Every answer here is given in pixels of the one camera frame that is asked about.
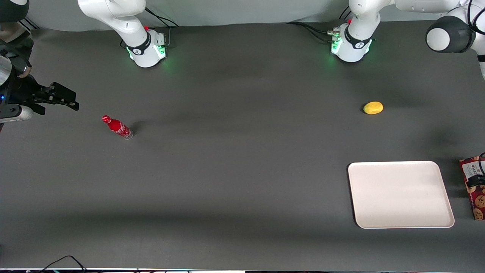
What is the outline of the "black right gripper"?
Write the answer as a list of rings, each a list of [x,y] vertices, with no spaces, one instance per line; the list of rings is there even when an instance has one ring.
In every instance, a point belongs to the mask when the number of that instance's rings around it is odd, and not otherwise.
[[[79,111],[80,104],[76,102],[76,95],[76,92],[57,82],[51,83],[49,87],[38,84],[31,75],[25,78],[13,77],[13,104],[29,107],[39,115],[45,114],[45,107],[40,103],[46,102],[49,96],[56,98],[56,104]]]

